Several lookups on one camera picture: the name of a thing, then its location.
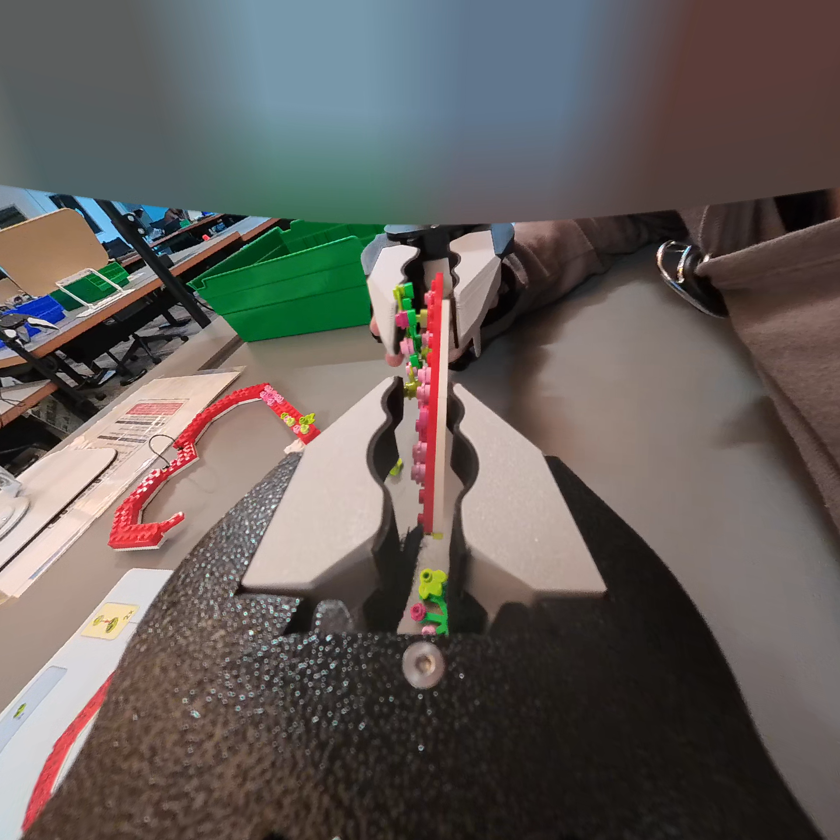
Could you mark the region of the small green parts bin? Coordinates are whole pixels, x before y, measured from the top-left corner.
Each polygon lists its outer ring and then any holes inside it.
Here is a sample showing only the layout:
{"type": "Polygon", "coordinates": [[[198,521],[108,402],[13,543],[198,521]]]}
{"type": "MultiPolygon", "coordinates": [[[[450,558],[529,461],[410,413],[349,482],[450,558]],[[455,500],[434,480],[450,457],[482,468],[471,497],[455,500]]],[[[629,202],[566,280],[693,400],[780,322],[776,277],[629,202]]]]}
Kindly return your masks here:
{"type": "Polygon", "coordinates": [[[66,311],[91,308],[120,294],[129,285],[130,275],[119,262],[109,262],[100,269],[84,269],[59,280],[48,294],[66,311]]]}

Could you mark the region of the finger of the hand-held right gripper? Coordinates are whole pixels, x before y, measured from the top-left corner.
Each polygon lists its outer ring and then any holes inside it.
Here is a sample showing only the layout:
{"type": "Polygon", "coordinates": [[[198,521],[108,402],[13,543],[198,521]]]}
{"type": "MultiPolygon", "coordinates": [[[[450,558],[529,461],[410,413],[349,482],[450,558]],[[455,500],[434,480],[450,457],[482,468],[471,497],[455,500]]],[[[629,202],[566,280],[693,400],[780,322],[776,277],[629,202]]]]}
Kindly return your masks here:
{"type": "Polygon", "coordinates": [[[460,351],[481,354],[481,325],[501,283],[501,258],[489,229],[464,234],[450,243],[456,257],[451,271],[451,312],[455,316],[455,345],[460,351]]]}
{"type": "Polygon", "coordinates": [[[411,245],[367,245],[364,275],[371,300],[371,334],[380,342],[386,358],[403,358],[396,327],[393,290],[406,280],[405,267],[419,255],[411,245]]]}

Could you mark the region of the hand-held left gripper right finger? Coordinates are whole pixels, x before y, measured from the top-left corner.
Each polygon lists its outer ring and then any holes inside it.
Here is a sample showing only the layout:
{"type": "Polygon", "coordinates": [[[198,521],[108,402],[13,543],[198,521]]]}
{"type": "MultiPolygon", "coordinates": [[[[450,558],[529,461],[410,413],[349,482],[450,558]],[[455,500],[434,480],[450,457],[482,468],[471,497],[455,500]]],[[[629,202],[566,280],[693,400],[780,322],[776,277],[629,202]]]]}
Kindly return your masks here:
{"type": "Polygon", "coordinates": [[[460,384],[451,467],[451,630],[478,633],[509,605],[601,598],[606,584],[543,452],[460,384]]]}

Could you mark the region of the beige plywood chair back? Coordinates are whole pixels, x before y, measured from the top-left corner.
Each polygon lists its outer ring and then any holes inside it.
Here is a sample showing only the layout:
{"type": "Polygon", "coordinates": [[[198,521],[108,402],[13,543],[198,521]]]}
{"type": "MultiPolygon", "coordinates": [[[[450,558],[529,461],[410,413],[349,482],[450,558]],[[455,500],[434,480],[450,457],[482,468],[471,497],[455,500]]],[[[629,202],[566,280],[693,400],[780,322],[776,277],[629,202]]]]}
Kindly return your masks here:
{"type": "Polygon", "coordinates": [[[60,280],[109,262],[84,217],[62,208],[1,231],[1,268],[23,292],[40,297],[60,280]]]}

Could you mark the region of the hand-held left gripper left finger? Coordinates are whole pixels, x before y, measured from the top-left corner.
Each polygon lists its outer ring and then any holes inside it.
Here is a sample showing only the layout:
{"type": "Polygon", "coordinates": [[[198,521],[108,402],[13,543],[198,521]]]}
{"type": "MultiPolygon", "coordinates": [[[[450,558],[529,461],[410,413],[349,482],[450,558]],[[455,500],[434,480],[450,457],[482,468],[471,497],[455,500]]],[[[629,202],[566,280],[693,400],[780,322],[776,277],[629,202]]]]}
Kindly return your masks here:
{"type": "Polygon", "coordinates": [[[403,380],[384,380],[306,446],[244,592],[337,600],[372,631],[397,629],[405,558],[385,478],[402,419],[403,380]]]}

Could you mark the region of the red lego heart half flowered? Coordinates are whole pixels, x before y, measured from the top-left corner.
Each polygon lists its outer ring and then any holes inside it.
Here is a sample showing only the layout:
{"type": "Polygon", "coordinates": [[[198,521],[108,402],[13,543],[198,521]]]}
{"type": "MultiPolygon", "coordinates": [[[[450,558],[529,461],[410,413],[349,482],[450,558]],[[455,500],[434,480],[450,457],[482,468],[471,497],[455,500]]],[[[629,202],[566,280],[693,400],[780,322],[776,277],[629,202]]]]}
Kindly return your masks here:
{"type": "Polygon", "coordinates": [[[395,326],[403,331],[400,352],[406,359],[404,396],[418,405],[411,478],[419,487],[417,521],[426,535],[444,533],[445,450],[448,398],[449,302],[445,275],[438,272],[424,295],[424,307],[414,308],[406,284],[394,288],[395,326]]]}

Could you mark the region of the white lamp base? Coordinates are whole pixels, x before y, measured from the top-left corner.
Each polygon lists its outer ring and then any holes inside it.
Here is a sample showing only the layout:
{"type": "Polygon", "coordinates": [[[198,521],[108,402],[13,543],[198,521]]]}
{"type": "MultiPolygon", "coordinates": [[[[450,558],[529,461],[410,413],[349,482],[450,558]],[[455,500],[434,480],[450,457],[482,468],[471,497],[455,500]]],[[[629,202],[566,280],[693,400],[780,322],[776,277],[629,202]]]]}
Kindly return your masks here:
{"type": "Polygon", "coordinates": [[[29,508],[22,483],[1,468],[1,539],[22,520],[29,508]]]}

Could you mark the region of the white instruction booklet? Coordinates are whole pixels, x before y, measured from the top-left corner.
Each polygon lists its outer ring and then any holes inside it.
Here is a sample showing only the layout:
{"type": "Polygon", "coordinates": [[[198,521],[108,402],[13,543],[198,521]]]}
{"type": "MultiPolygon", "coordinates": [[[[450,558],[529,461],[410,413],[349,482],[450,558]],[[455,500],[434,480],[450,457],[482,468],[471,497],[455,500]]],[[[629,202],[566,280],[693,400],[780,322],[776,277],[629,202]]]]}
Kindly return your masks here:
{"type": "Polygon", "coordinates": [[[172,576],[133,569],[6,706],[1,716],[1,838],[20,838],[67,777],[112,674],[172,576]]]}

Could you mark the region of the white rounded flat panel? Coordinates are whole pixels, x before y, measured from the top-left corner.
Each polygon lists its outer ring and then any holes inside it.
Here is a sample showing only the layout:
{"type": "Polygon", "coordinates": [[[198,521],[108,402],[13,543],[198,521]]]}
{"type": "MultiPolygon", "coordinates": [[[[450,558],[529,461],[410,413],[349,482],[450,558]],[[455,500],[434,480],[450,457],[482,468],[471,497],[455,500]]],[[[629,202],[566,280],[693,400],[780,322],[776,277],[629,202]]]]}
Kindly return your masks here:
{"type": "Polygon", "coordinates": [[[41,458],[16,478],[29,499],[22,520],[1,539],[1,568],[58,519],[115,461],[115,448],[66,448],[41,458]]]}

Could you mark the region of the green plastic bin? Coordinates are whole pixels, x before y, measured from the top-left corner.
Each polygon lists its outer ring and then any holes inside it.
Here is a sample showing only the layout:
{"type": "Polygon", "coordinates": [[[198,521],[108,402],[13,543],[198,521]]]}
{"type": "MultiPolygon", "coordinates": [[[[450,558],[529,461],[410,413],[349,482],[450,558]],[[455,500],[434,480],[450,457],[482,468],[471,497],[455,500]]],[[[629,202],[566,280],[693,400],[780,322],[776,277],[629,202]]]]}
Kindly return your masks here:
{"type": "Polygon", "coordinates": [[[384,233],[384,230],[383,225],[312,223],[294,220],[287,229],[273,227],[243,248],[242,252],[248,251],[248,259],[256,263],[321,245],[330,245],[345,238],[355,238],[360,246],[364,247],[372,241],[374,236],[384,233]]]}
{"type": "Polygon", "coordinates": [[[364,241],[289,251],[274,229],[189,286],[246,342],[364,326],[371,304],[364,241]]]}

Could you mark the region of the green lego flower sprig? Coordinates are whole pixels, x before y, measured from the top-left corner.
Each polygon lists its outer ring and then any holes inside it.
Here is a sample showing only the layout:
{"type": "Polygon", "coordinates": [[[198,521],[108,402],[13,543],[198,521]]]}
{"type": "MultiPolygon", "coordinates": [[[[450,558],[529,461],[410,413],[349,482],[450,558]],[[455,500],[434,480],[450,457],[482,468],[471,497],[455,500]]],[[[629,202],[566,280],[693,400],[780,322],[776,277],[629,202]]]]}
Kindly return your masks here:
{"type": "Polygon", "coordinates": [[[409,616],[427,637],[447,637],[448,575],[442,570],[421,570],[418,583],[418,601],[409,608],[409,616]]]}

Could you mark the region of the person's right hand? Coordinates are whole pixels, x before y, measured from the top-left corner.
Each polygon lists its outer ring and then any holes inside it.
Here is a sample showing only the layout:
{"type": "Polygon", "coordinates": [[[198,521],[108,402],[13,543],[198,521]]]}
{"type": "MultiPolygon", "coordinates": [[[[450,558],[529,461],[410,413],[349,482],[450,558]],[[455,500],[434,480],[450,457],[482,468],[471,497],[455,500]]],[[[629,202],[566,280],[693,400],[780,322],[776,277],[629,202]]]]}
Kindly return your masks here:
{"type": "Polygon", "coordinates": [[[401,353],[389,353],[388,352],[388,348],[385,346],[385,344],[382,341],[379,326],[377,325],[377,321],[374,317],[371,318],[370,331],[371,331],[371,336],[374,338],[374,340],[378,344],[381,345],[381,348],[383,349],[385,362],[392,367],[399,367],[403,363],[404,357],[401,353]]]}

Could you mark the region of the black stand pole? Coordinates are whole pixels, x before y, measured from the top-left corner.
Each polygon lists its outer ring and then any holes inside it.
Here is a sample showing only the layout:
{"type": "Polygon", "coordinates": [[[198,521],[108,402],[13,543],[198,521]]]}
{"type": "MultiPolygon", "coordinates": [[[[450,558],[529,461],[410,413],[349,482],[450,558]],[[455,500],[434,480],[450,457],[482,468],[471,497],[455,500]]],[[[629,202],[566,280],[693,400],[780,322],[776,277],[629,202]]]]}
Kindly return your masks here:
{"type": "Polygon", "coordinates": [[[196,301],[194,295],[172,274],[162,258],[156,255],[152,247],[145,241],[140,233],[139,224],[129,220],[127,215],[121,214],[113,202],[98,198],[94,201],[111,220],[120,236],[132,246],[146,265],[153,270],[153,273],[161,279],[164,287],[178,300],[198,326],[201,329],[209,326],[211,320],[205,310],[196,301]]]}

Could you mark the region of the printed paper red label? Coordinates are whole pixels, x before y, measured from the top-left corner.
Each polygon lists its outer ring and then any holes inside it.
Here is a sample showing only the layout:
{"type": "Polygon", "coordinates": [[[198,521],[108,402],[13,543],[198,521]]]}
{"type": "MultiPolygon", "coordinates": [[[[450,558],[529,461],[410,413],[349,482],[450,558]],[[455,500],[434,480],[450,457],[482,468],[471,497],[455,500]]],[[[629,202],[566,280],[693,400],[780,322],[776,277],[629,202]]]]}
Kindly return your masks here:
{"type": "Polygon", "coordinates": [[[185,404],[185,401],[137,402],[96,433],[93,440],[104,447],[133,450],[160,434],[185,404]]]}

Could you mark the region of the blue plastic bin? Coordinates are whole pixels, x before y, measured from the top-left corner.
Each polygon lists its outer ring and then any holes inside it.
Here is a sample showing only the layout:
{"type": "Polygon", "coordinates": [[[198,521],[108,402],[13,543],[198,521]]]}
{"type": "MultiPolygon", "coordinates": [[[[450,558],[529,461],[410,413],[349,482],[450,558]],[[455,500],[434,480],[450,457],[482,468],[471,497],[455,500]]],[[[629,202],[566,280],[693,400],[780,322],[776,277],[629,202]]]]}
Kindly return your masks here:
{"type": "Polygon", "coordinates": [[[7,301],[1,306],[1,315],[3,317],[10,313],[40,319],[52,324],[62,322],[67,316],[65,309],[50,295],[31,298],[26,301],[22,298],[7,301]]]}

